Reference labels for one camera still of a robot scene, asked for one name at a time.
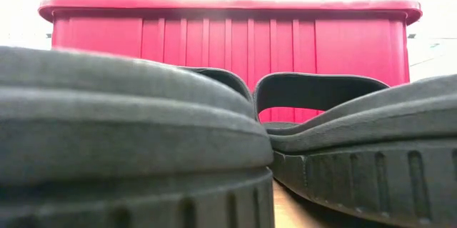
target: slipper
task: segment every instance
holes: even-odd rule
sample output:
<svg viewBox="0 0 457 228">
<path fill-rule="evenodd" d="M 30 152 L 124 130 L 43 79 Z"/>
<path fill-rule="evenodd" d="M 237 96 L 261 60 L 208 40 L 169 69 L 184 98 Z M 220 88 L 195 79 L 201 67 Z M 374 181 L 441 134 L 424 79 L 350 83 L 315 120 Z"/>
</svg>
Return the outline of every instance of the slipper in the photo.
<svg viewBox="0 0 457 228">
<path fill-rule="evenodd" d="M 178 67 L 0 47 L 0 227 L 272 227 L 253 117 Z"/>
<path fill-rule="evenodd" d="M 265 124 L 275 179 L 341 212 L 402 226 L 457 223 L 457 76 L 388 88 L 358 76 L 264 77 L 256 111 L 325 111 Z"/>
</svg>

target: sole tread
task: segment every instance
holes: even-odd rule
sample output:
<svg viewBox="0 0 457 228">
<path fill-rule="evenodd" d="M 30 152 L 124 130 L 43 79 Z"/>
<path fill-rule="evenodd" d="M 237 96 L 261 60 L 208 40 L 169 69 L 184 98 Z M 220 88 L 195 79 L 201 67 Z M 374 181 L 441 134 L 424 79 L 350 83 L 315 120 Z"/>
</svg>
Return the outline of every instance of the sole tread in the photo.
<svg viewBox="0 0 457 228">
<path fill-rule="evenodd" d="M 401 226 L 446 226 L 457 223 L 456 152 L 452 139 L 275 152 L 271 169 L 295 193 L 338 211 Z M 306 160 L 302 180 L 288 161 L 297 157 Z"/>
<path fill-rule="evenodd" d="M 52 187 L 57 188 L 57 193 L 45 192 L 38 197 L 20 199 L 0 197 L 0 227 L 266 228 L 274 225 L 273 200 L 269 199 L 273 196 L 271 182 L 271 171 L 262 168 L 199 176 L 150 177 L 149 181 L 112 180 L 102 185 L 89 184 L 86 188 L 60 184 Z M 97 187 L 104 187 L 106 192 L 99 193 Z"/>
</svg>

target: wooden floor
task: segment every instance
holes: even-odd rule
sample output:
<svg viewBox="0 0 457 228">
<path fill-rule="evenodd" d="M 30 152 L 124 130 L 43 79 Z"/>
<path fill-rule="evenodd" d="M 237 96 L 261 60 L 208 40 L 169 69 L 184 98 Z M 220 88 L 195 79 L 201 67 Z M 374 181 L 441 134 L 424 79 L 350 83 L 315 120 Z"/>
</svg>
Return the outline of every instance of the wooden floor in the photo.
<svg viewBox="0 0 457 228">
<path fill-rule="evenodd" d="M 302 199 L 273 183 L 276 228 L 392 227 L 355 218 Z"/>
</svg>

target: red storage box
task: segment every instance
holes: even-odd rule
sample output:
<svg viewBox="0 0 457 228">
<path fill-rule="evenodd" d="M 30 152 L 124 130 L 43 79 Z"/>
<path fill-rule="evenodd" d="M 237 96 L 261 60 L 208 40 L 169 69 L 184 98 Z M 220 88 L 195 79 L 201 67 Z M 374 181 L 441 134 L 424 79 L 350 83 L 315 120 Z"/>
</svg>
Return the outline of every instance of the red storage box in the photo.
<svg viewBox="0 0 457 228">
<path fill-rule="evenodd" d="M 238 74 L 250 89 L 266 74 L 356 74 L 393 86 L 409 82 L 410 1 L 48 0 L 52 46 L 109 52 Z M 303 122 L 316 110 L 271 109 L 263 121 Z"/>
</svg>

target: dark object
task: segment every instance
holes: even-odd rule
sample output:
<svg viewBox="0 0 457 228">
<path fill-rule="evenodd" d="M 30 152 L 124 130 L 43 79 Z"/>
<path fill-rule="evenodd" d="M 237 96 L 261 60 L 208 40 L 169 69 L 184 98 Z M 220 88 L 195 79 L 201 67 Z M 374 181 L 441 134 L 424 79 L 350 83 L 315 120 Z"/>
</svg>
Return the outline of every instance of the dark object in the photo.
<svg viewBox="0 0 457 228">
<path fill-rule="evenodd" d="M 401 226 L 457 223 L 457 76 L 387 89 L 354 76 L 272 74 L 258 111 L 326 111 L 303 124 L 267 123 L 273 175 L 300 196 Z"/>
<path fill-rule="evenodd" d="M 241 79 L 238 75 L 234 74 L 231 71 L 226 71 L 224 69 L 219 68 L 203 68 L 203 67 L 182 67 L 183 69 L 187 69 L 190 71 L 194 71 L 197 74 L 202 74 L 207 76 L 211 79 L 215 79 L 216 81 L 225 84 L 226 86 L 231 87 L 234 91 L 244 96 L 249 102 L 252 102 L 252 95 L 249 91 L 248 87 L 244 83 L 243 79 Z"/>
<path fill-rule="evenodd" d="M 134 59 L 0 63 L 0 227 L 273 226 L 271 146 L 233 89 Z"/>
</svg>

